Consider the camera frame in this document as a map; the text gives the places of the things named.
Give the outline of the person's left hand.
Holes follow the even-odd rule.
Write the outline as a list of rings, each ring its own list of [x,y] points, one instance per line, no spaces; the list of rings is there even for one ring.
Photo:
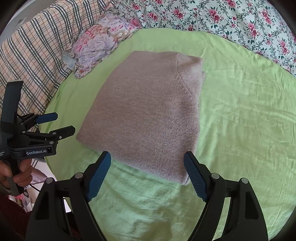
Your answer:
[[[9,177],[13,177],[15,184],[24,187],[31,183],[32,181],[32,171],[33,168],[31,166],[31,159],[22,160],[20,162],[20,173],[13,174],[10,166],[1,160],[1,185],[3,185],[6,189],[10,189],[10,184],[8,181]]]

